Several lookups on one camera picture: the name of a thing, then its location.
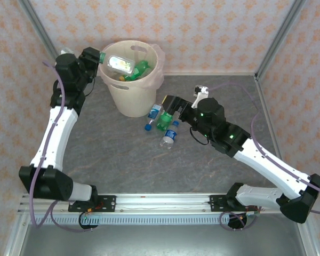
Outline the aluminium table side rail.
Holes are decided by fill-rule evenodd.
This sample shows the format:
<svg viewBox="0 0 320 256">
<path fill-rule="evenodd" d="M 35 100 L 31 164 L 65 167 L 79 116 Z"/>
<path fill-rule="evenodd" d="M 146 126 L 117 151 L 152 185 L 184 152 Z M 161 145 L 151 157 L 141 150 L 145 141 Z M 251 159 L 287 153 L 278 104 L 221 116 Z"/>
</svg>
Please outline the aluminium table side rail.
<svg viewBox="0 0 320 256">
<path fill-rule="evenodd" d="M 264 93 L 263 93 L 263 89 L 261 87 L 261 84 L 260 84 L 260 81 L 259 81 L 259 78 L 257 77 L 256 74 L 254 74 L 254 82 L 256 84 L 256 88 L 257 88 L 257 92 L 259 94 L 259 98 L 260 98 L 260 101 L 261 101 L 261 106 L 262 106 L 262 109 L 263 109 L 263 115 L 266 119 L 266 122 L 267 122 L 267 125 L 268 125 L 268 128 L 269 128 L 269 133 L 270 133 L 270 136 L 271 136 L 271 140 L 272 140 L 272 143 L 273 143 L 273 146 L 274 146 L 274 150 L 275 150 L 275 155 L 283 161 L 283 156 L 281 154 L 281 151 L 280 151 L 280 148 L 279 148 L 279 143 L 278 143 L 278 140 L 276 138 L 276 134 L 275 134 L 275 131 L 274 131 L 274 126 L 273 126 L 273 123 L 271 121 L 271 118 L 270 118 L 270 113 L 269 113 L 269 108 L 267 107 L 267 104 L 266 104 L 266 101 L 265 101 L 265 96 L 264 96 Z"/>
</svg>

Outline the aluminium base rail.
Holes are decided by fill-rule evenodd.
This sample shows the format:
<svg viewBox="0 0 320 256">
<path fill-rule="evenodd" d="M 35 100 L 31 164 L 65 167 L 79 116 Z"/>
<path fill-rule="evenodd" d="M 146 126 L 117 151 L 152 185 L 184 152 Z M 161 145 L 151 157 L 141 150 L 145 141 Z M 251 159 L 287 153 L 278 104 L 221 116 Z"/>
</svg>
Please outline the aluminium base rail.
<svg viewBox="0 0 320 256">
<path fill-rule="evenodd" d="M 211 212 L 210 194 L 206 193 L 164 193 L 164 194 L 116 194 L 115 214 L 217 214 Z M 53 201 L 35 199 L 36 214 L 46 213 Z M 69 202 L 58 202 L 54 212 L 67 213 Z M 18 213 L 29 213 L 29 198 L 22 196 Z M 282 214 L 279 209 L 262 206 L 261 214 Z"/>
</svg>

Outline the clear bottle fruit print label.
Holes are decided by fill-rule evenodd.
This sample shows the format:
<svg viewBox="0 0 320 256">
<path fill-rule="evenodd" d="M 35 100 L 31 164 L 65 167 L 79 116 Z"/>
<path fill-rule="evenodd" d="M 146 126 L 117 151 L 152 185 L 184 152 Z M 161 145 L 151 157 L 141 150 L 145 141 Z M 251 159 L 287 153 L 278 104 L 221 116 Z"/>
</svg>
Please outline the clear bottle fruit print label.
<svg viewBox="0 0 320 256">
<path fill-rule="evenodd" d="M 100 52 L 99 62 L 107 69 L 124 75 L 131 75 L 135 68 L 134 60 L 104 52 Z"/>
</svg>

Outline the crushed bottle light blue label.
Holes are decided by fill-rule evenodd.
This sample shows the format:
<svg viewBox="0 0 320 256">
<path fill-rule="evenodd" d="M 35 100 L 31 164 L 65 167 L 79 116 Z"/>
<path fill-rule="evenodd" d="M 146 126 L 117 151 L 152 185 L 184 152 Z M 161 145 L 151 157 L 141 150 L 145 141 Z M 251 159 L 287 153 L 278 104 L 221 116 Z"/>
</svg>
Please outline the crushed bottle light blue label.
<svg viewBox="0 0 320 256">
<path fill-rule="evenodd" d="M 162 106 L 158 104 L 154 104 L 147 115 L 147 123 L 144 127 L 146 131 L 150 131 L 152 129 L 153 124 L 157 121 L 162 111 Z"/>
</svg>

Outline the aluminium frame post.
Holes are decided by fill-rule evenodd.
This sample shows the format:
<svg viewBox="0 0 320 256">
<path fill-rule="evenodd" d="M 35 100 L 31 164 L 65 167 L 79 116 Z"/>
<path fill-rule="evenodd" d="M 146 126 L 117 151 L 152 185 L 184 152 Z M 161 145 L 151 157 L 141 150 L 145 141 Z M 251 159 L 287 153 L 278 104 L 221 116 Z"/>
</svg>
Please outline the aluminium frame post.
<svg viewBox="0 0 320 256">
<path fill-rule="evenodd" d="M 296 18 L 300 14 L 300 11 L 307 0 L 294 0 L 292 6 L 290 7 L 286 17 L 284 18 L 278 32 L 276 33 L 272 43 L 269 46 L 268 51 L 266 52 L 261 64 L 259 65 L 258 70 L 254 73 L 255 81 L 259 81 L 261 77 L 264 76 L 266 70 L 274 59 L 277 51 L 279 50 L 281 44 L 286 38 L 288 32 L 293 26 Z"/>
<path fill-rule="evenodd" d="M 61 80 L 61 82 L 65 82 L 65 79 L 61 77 L 62 74 L 59 74 L 56 69 L 56 57 L 59 56 L 60 52 L 56 49 L 53 41 L 48 35 L 44 25 L 42 24 L 37 12 L 35 11 L 31 0 L 17 0 L 20 7 L 24 11 L 25 15 L 29 19 L 35 33 L 39 37 L 42 45 L 46 49 L 47 54 L 49 55 L 48 60 L 43 60 L 42 63 L 44 66 L 48 67 L 48 69 L 52 70 L 57 79 Z"/>
</svg>

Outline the cream plastic bin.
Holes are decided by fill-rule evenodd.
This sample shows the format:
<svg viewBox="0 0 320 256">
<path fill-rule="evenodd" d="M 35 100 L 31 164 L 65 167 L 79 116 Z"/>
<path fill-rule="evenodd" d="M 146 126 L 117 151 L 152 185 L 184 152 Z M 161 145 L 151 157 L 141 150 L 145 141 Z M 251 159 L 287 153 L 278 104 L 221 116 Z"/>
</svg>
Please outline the cream plastic bin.
<svg viewBox="0 0 320 256">
<path fill-rule="evenodd" d="M 127 117 L 148 114 L 156 101 L 156 91 L 164 82 L 164 51 L 157 44 L 126 40 L 109 44 L 103 52 L 134 60 L 136 64 L 142 60 L 148 62 L 151 70 L 130 82 L 120 81 L 121 75 L 110 70 L 105 63 L 100 64 L 98 70 L 120 113 Z"/>
</svg>

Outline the blue label blue cap bottle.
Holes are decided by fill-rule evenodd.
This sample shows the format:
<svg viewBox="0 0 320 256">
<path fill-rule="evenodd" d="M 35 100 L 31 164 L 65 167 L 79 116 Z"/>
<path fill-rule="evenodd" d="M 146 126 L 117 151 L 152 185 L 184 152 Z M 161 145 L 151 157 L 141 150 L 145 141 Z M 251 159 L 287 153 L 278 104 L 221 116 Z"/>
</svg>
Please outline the blue label blue cap bottle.
<svg viewBox="0 0 320 256">
<path fill-rule="evenodd" d="M 167 149 L 171 149 L 173 147 L 175 138 L 177 136 L 178 126 L 179 126 L 178 121 L 173 121 L 173 123 L 168 126 L 164 136 L 160 141 L 159 145 L 161 147 L 164 147 Z"/>
</svg>

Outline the grey sheet metal panel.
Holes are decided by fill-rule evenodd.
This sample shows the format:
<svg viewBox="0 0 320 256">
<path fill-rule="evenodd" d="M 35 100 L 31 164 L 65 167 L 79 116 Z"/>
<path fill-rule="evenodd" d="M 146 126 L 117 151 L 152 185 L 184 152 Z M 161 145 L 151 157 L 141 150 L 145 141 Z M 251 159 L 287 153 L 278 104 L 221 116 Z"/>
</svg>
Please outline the grey sheet metal panel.
<svg viewBox="0 0 320 256">
<path fill-rule="evenodd" d="M 55 226 L 23 225 L 4 256 L 317 256 L 297 225 L 260 218 L 245 231 L 218 225 L 111 225 L 71 233 Z"/>
</svg>

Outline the green bottle yellow cap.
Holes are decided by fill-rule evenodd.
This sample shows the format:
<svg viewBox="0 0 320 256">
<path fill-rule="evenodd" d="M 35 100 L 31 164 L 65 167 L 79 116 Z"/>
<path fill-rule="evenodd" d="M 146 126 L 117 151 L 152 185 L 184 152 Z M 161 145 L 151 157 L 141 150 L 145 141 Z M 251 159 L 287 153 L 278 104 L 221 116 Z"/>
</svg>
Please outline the green bottle yellow cap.
<svg viewBox="0 0 320 256">
<path fill-rule="evenodd" d="M 169 125 L 171 124 L 171 122 L 172 122 L 172 118 L 173 118 L 172 115 L 170 115 L 169 113 L 167 113 L 167 112 L 164 111 L 164 112 L 160 115 L 160 117 L 159 117 L 159 119 L 158 119 L 158 121 L 157 121 L 156 127 L 157 127 L 160 131 L 166 131 L 167 128 L 168 128 L 168 126 L 169 126 Z"/>
<path fill-rule="evenodd" d="M 135 81 L 138 78 L 140 78 L 146 70 L 150 69 L 148 61 L 142 60 L 139 63 L 137 63 L 134 67 L 134 71 L 130 75 L 122 75 L 119 77 L 119 80 L 122 82 L 130 82 Z"/>
</svg>

